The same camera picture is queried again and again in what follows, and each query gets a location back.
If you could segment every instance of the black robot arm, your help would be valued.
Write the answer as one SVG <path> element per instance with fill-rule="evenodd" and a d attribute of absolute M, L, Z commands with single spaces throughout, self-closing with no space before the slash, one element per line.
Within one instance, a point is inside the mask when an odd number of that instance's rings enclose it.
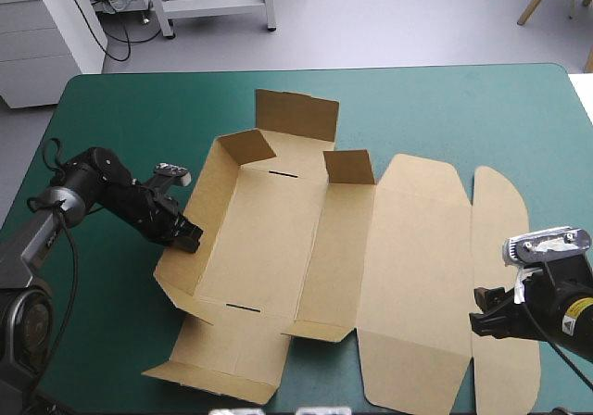
<path fill-rule="evenodd" d="M 60 142 L 51 141 L 56 143 L 58 155 Z M 55 172 L 54 177 L 39 196 L 29 199 L 32 218 L 0 244 L 3 415 L 20 415 L 23 408 L 31 407 L 32 390 L 50 360 L 51 290 L 37 272 L 63 232 L 70 239 L 68 228 L 81 223 L 99 204 L 153 243 L 194 253 L 202 234 L 182 214 L 177 201 L 167 195 L 172 185 L 189 184 L 191 178 L 185 168 L 158 164 L 153 177 L 142 183 L 132 177 L 113 151 L 100 147 L 89 148 L 63 164 L 56 157 L 54 167 L 47 164 L 44 154 L 44 162 Z"/>

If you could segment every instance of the yellow warning label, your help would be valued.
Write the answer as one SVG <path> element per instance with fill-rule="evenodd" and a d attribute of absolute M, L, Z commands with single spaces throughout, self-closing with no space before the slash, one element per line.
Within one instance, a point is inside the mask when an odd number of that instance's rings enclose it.
<path fill-rule="evenodd" d="M 566 316 L 576 320 L 585 308 L 593 306 L 593 297 L 584 297 L 578 301 L 574 301 L 573 304 L 566 310 Z"/>

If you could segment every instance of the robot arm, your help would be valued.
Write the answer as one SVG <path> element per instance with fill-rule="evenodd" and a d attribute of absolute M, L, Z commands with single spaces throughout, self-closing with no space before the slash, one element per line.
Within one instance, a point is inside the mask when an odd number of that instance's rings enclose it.
<path fill-rule="evenodd" d="M 125 220 L 153 243 L 194 253 L 202 230 L 167 195 L 191 181 L 187 169 L 158 164 L 141 183 L 109 149 L 93 147 L 53 168 L 34 199 L 32 218 L 0 245 L 0 401 L 3 415 L 19 415 L 43 374 L 53 323 L 51 290 L 38 275 L 54 242 L 80 224 L 95 204 Z"/>
<path fill-rule="evenodd" d="M 508 292 L 474 290 L 484 313 L 470 314 L 472 330 L 495 338 L 549 338 L 593 360 L 593 272 L 586 256 L 590 247 L 589 234 L 572 227 L 509 239 L 503 257 L 519 268 L 517 284 Z"/>

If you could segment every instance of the cardboard panel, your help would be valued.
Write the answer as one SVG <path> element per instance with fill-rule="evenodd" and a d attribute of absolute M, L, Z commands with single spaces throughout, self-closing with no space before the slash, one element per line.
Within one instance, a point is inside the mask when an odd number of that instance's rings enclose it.
<path fill-rule="evenodd" d="M 325 188 L 241 170 L 196 297 L 292 320 Z"/>
<path fill-rule="evenodd" d="M 398 155 L 388 171 L 375 195 L 357 319 L 365 392 L 391 409 L 445 414 L 472 352 L 471 208 L 448 164 Z M 394 372 L 398 365 L 413 371 Z"/>
<path fill-rule="evenodd" d="M 281 132 L 262 131 L 275 158 L 244 165 L 244 169 L 273 171 L 298 178 L 327 182 L 323 151 L 334 149 L 334 142 L 296 137 Z"/>
<path fill-rule="evenodd" d="M 238 308 L 221 308 L 216 324 L 188 316 L 170 361 L 145 374 L 264 404 L 280 385 L 288 322 Z"/>
<path fill-rule="evenodd" d="M 431 197 L 439 202 L 470 205 L 455 167 L 437 160 L 397 154 L 379 184 L 383 188 Z"/>
<path fill-rule="evenodd" d="M 214 142 L 187 207 L 187 219 L 205 229 L 195 254 L 166 248 L 157 264 L 155 276 L 180 292 L 191 296 L 206 269 L 219 228 L 234 191 L 239 168 L 219 142 Z M 176 305 L 192 311 L 179 298 Z"/>
<path fill-rule="evenodd" d="M 374 185 L 328 186 L 298 305 L 299 322 L 340 326 L 347 331 L 354 328 L 373 198 Z M 315 328 L 325 339 L 328 329 L 321 325 L 299 323 L 291 333 L 315 338 Z"/>
<path fill-rule="evenodd" d="M 217 395 L 234 396 L 257 404 L 266 404 L 276 392 L 276 387 L 270 384 L 256 383 L 238 376 L 181 362 L 167 361 L 154 369 L 145 371 L 143 375 L 204 389 Z"/>
<path fill-rule="evenodd" d="M 505 239 L 529 232 L 527 209 L 514 186 L 487 167 L 474 176 L 472 229 L 474 287 L 512 288 L 517 271 L 504 265 L 500 248 Z M 472 348 L 477 413 L 530 412 L 539 390 L 539 344 L 474 334 Z"/>
<path fill-rule="evenodd" d="M 374 185 L 371 159 L 366 149 L 325 151 L 323 156 L 330 183 Z"/>
<path fill-rule="evenodd" d="M 276 157 L 259 130 L 223 135 L 218 141 L 238 165 Z"/>
<path fill-rule="evenodd" d="M 335 140 L 339 104 L 309 95 L 256 91 L 256 122 L 262 130 Z"/>
<path fill-rule="evenodd" d="M 468 366 L 465 355 L 362 330 L 357 334 L 364 395 L 372 404 L 414 415 L 449 414 L 463 379 L 460 371 Z"/>

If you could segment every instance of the gray floor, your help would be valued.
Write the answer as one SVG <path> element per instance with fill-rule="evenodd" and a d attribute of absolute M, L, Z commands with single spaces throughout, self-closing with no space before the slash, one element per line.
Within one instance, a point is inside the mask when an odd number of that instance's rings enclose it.
<path fill-rule="evenodd" d="M 133 47 L 105 72 L 320 69 L 555 62 L 582 71 L 593 44 L 593 13 L 569 0 L 544 0 L 524 27 L 515 23 L 529 0 L 276 0 L 279 27 L 261 15 L 178 20 L 177 38 Z M 156 22 L 127 18 L 131 36 Z M 120 34 L 118 23 L 104 21 Z M 125 47 L 110 46 L 122 55 Z M 0 223 L 39 144 L 52 107 L 10 110 L 0 102 Z"/>

